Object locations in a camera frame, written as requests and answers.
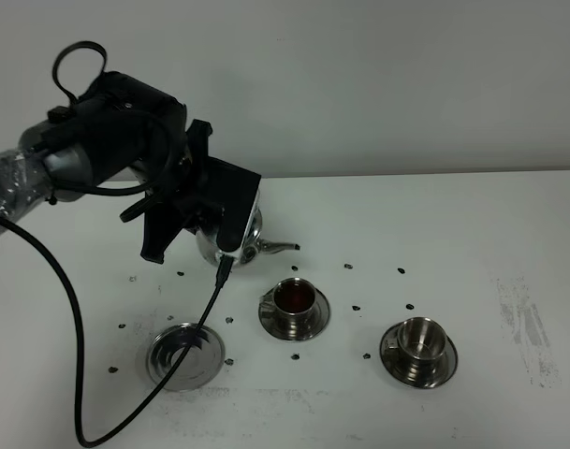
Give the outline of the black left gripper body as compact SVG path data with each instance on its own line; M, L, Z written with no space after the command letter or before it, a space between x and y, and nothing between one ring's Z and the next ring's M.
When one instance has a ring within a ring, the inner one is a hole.
M144 260L162 262L168 246L183 230L196 234L209 227L218 232L227 202L259 190L260 174L209 155L211 134L210 123L193 120L183 142L183 162L121 214L125 223L143 217L140 256Z

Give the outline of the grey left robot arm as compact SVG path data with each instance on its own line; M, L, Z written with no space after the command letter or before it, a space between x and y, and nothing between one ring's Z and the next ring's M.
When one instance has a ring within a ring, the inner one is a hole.
M121 219L143 219L143 259L162 263L182 231L212 238L216 255L239 257L260 176L212 157L211 134L171 95L103 73L76 101L25 130L15 149L0 152L0 216L16 222L46 200L109 196L105 182L129 169L138 182L123 195L137 201Z

